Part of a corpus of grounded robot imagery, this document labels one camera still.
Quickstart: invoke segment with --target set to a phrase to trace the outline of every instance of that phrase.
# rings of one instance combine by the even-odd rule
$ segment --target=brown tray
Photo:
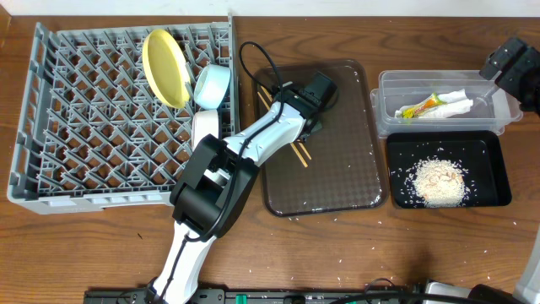
[[[283,81],[306,85],[321,71],[337,85],[335,106],[321,115],[322,130],[305,143],[312,156],[304,168],[287,145],[262,168],[265,204],[276,216],[370,209],[388,198],[388,178],[377,138],[365,71],[354,60],[278,67]],[[256,77],[275,84],[271,68]],[[254,83],[256,112],[264,115]]]

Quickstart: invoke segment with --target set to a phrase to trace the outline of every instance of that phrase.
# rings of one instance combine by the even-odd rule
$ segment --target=food package
[[[473,101],[465,95],[465,90],[448,94],[433,93],[417,105],[402,106],[395,118],[447,118],[471,111]]]

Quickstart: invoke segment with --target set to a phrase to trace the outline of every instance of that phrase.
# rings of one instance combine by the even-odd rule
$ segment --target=black tray
[[[276,216],[294,216],[381,206],[388,198],[384,154],[377,138],[375,119],[364,68],[354,60],[333,60],[306,65],[280,66],[283,81],[308,84],[320,71],[336,84],[335,106],[321,115],[322,129],[305,143],[313,160],[304,168],[287,145],[262,167],[265,203]],[[273,84],[272,69],[256,77]],[[258,101],[259,117],[267,109]]]
[[[439,160],[461,161],[468,169],[463,179],[472,192],[457,207],[506,206],[512,200],[499,139],[490,131],[394,133],[386,140],[386,153],[391,194],[402,208],[425,207],[417,203],[419,197],[411,198],[402,191],[410,173],[405,170],[435,155]],[[411,199],[414,203],[406,204]]]

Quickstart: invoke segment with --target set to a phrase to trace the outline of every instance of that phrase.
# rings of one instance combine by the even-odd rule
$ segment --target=white bowl
[[[216,64],[207,65],[199,74],[195,86],[195,102],[205,110],[217,109],[227,93],[229,82],[229,68]]]

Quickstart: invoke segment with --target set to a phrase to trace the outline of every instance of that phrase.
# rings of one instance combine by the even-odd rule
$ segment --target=plastic tray
[[[364,68],[354,60],[278,67],[284,82],[307,85],[317,71],[337,86],[335,106],[321,114],[322,129],[305,143],[312,156],[304,168],[284,146],[262,168],[267,208],[276,216],[371,209],[388,198],[388,181],[377,138]],[[256,77],[267,84],[271,69]],[[267,110],[257,102],[259,116]]]
[[[152,30],[180,44],[192,87],[209,63],[229,67],[229,94],[219,108],[223,136],[239,128],[235,37],[229,22],[51,33],[35,28],[8,198],[39,214],[168,204],[191,156],[193,99],[162,105],[143,72]]]
[[[432,93],[443,94],[465,89],[474,100],[469,113],[443,119],[403,119],[394,113],[414,105]],[[505,126],[521,120],[519,101],[499,89],[493,80],[478,71],[385,71],[379,89],[371,92],[380,138],[399,132],[487,130],[501,135]]]
[[[386,140],[391,194],[405,209],[423,208],[422,198],[407,191],[407,172],[418,161],[434,159],[459,163],[469,188],[456,207],[506,206],[512,200],[499,138],[489,131],[394,133]]]

